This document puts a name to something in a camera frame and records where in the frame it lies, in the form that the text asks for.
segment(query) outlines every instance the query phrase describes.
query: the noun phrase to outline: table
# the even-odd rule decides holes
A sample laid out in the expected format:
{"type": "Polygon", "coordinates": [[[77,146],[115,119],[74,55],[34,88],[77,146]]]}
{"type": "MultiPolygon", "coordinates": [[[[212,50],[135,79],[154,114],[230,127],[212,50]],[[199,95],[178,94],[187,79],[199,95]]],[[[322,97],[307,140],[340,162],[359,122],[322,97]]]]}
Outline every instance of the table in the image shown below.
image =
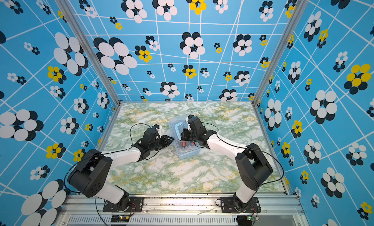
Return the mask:
{"type": "MultiPolygon", "coordinates": [[[[129,148],[129,130],[136,123],[161,125],[170,135],[169,118],[193,114],[202,122],[216,125],[218,134],[242,144],[257,144],[269,152],[250,102],[138,102],[123,103],[104,151],[129,148]]],[[[211,125],[207,129],[216,130],[211,125]]],[[[143,137],[146,125],[131,130],[133,142],[143,137]]],[[[279,178],[271,157],[267,159],[273,174],[267,181],[279,178]]],[[[180,159],[174,144],[160,150],[150,160],[130,163],[109,172],[108,181],[130,194],[158,193],[233,193],[240,186],[236,162],[216,151],[202,148],[200,153],[180,159]]],[[[282,183],[264,185],[259,191],[284,192],[282,183]]]]}

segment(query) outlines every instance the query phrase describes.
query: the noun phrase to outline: blue plastic container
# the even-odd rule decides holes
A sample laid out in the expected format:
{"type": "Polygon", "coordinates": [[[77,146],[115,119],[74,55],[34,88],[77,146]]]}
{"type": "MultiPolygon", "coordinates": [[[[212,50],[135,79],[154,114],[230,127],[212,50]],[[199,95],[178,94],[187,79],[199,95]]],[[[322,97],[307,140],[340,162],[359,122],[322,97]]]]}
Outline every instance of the blue plastic container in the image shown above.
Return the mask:
{"type": "Polygon", "coordinates": [[[182,115],[169,120],[170,134],[174,138],[175,151],[181,159],[196,155],[200,152],[200,148],[194,145],[192,141],[181,140],[183,129],[188,128],[186,118],[187,115],[182,115]]]}

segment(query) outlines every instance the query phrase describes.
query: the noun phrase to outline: marble patterned tabletop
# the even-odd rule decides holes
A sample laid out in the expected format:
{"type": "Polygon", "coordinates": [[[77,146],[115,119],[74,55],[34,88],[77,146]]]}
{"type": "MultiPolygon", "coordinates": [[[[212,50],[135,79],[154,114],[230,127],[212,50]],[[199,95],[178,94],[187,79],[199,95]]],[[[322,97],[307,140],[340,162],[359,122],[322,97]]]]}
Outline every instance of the marble patterned tabletop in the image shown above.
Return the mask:
{"type": "MultiPolygon", "coordinates": [[[[201,121],[219,128],[218,134],[242,144],[256,143],[269,152],[264,135],[249,102],[145,102],[123,103],[104,151],[129,148],[129,130],[136,123],[161,125],[163,134],[170,135],[169,119],[193,114],[201,121]]],[[[207,129],[216,130],[211,125],[207,129]]],[[[133,142],[143,137],[146,125],[131,130],[133,142]]],[[[267,181],[279,178],[274,161],[267,159],[273,174],[267,181]]],[[[119,166],[109,172],[108,181],[130,194],[144,193],[233,193],[241,180],[236,162],[216,151],[201,149],[200,153],[180,159],[174,143],[141,162],[119,166]]],[[[282,183],[266,184],[259,191],[284,191],[282,183]]]]}

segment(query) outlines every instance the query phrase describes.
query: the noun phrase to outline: blue patterned wallpaper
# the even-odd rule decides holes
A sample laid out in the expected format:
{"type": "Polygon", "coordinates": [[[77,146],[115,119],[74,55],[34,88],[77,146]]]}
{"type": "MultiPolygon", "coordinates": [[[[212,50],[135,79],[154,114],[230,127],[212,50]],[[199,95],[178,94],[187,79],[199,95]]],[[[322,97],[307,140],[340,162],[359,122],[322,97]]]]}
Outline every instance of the blue patterned wallpaper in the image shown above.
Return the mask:
{"type": "Polygon", "coordinates": [[[50,225],[115,105],[54,0],[0,2],[0,225],[50,225]]]}
{"type": "Polygon", "coordinates": [[[311,226],[374,222],[373,5],[310,0],[255,105],[311,226]]]}
{"type": "Polygon", "coordinates": [[[297,0],[69,0],[123,101],[249,101],[297,0]]]}

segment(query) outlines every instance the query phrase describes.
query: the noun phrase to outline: robotic arm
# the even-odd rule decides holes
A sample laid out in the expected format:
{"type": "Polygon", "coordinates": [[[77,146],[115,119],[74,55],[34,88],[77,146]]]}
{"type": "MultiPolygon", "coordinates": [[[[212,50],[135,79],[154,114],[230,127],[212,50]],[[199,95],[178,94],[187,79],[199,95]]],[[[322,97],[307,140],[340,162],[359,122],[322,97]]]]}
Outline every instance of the robotic arm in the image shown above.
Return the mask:
{"type": "Polygon", "coordinates": [[[234,204],[238,211],[246,211],[252,196],[273,172],[264,153],[254,143],[244,145],[218,137],[216,131],[206,130],[197,116],[189,115],[186,120],[189,128],[183,129],[182,140],[198,142],[200,146],[217,150],[236,161],[243,183],[234,194],[234,204]]]}
{"type": "Polygon", "coordinates": [[[68,177],[68,183],[86,197],[99,197],[110,201],[119,212],[127,209],[129,194],[120,187],[106,181],[108,172],[126,163],[139,162],[147,158],[152,150],[161,150],[169,146],[174,138],[160,136],[162,127],[154,125],[148,128],[143,138],[138,139],[128,150],[102,154],[89,150],[68,177]]]}

